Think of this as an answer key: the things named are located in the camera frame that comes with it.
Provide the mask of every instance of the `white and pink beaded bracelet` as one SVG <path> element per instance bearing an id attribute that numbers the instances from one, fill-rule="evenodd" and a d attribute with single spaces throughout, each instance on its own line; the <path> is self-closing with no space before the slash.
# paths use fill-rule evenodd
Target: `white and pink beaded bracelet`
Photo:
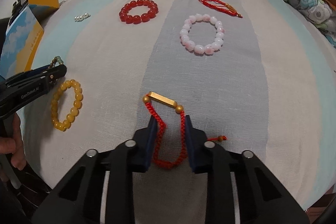
<path id="1" fill-rule="evenodd" d="M 189 39 L 188 31 L 190 30 L 192 24 L 194 22 L 208 22 L 210 21 L 211 24 L 215 25 L 217 34 L 215 41 L 208 45 L 195 45 L 195 42 Z M 223 37 L 224 37 L 224 28 L 221 21 L 218 21 L 215 17 L 210 17 L 208 14 L 196 14 L 189 16 L 188 19 L 184 21 L 184 25 L 182 30 L 180 31 L 181 42 L 182 45 L 187 48 L 189 52 L 194 51 L 197 54 L 213 54 L 215 51 L 218 51 L 220 47 L 223 45 Z"/>

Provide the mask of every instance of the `gold bar charm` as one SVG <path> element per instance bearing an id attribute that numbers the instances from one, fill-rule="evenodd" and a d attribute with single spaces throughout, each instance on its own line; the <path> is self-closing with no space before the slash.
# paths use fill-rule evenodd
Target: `gold bar charm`
<path id="1" fill-rule="evenodd" d="M 167 97 L 164 97 L 164 96 L 162 96 L 162 95 L 159 95 L 159 94 L 157 94 L 157 93 L 155 93 L 155 92 L 153 92 L 153 91 L 150 91 L 150 92 L 148 93 L 148 97 L 149 97 L 150 99 L 153 99 L 153 100 L 155 100 L 155 101 L 158 101 L 159 103 L 162 103 L 162 104 L 164 104 L 164 105 L 167 105 L 168 107 L 176 108 L 176 106 L 177 106 L 177 102 L 176 102 L 176 101 L 174 101 L 174 100 L 172 100 L 172 99 L 169 99 L 169 98 L 167 98 Z"/>

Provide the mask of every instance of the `yellow beaded bracelet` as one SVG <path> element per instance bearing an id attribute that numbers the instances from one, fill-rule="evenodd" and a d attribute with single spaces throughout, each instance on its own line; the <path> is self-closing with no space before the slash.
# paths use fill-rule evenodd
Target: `yellow beaded bracelet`
<path id="1" fill-rule="evenodd" d="M 70 110 L 70 113 L 67 115 L 67 118 L 60 122 L 58 120 L 58 100 L 68 88 L 73 87 L 75 90 L 75 101 L 73 102 L 73 107 Z M 54 125 L 54 128 L 65 131 L 67 128 L 70 128 L 71 123 L 75 120 L 75 116 L 78 115 L 78 109 L 82 107 L 83 94 L 81 84 L 74 79 L 67 80 L 61 84 L 57 91 L 53 95 L 51 100 L 51 122 Z"/>

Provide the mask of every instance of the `red beaded bracelet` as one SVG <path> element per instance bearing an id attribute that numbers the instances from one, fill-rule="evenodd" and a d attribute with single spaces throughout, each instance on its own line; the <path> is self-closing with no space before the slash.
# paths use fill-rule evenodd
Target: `red beaded bracelet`
<path id="1" fill-rule="evenodd" d="M 149 7 L 149 11 L 142 14 L 141 17 L 139 15 L 131 16 L 127 14 L 132 8 L 143 5 Z M 154 18 L 158 12 L 158 5 L 154 1 L 137 0 L 125 4 L 125 6 L 119 12 L 119 17 L 122 22 L 126 22 L 127 24 L 139 24 L 141 22 L 148 22 L 151 18 Z"/>

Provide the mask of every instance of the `bed sheet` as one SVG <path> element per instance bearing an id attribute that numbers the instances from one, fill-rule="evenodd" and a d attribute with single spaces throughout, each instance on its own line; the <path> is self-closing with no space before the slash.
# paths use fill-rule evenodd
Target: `bed sheet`
<path id="1" fill-rule="evenodd" d="M 156 18 L 138 25 L 118 16 L 132 0 L 60 1 L 44 25 L 33 68 L 60 55 L 67 79 L 82 85 L 83 107 L 65 133 L 50 121 L 52 92 L 20 111 L 28 161 L 51 187 L 86 150 L 113 149 L 145 127 L 150 116 L 141 99 L 150 90 L 184 105 L 209 137 L 226 135 L 226 149 L 254 151 L 303 209 L 334 184 L 334 48 L 282 0 L 222 0 L 243 19 L 198 0 L 154 0 Z M 91 17 L 74 21 L 84 13 Z M 225 43 L 212 56 L 197 56 L 180 43 L 180 28 L 195 13 L 215 16 L 225 27 Z M 208 23 L 190 32 L 203 45 L 214 36 Z M 73 93 L 65 93 L 60 117 L 72 102 Z M 179 118 L 169 108 L 155 108 L 168 125 L 160 157 L 174 160 Z M 137 223 L 204 223 L 206 179 L 192 174 L 186 160 L 171 171 L 152 165 L 135 174 Z"/>

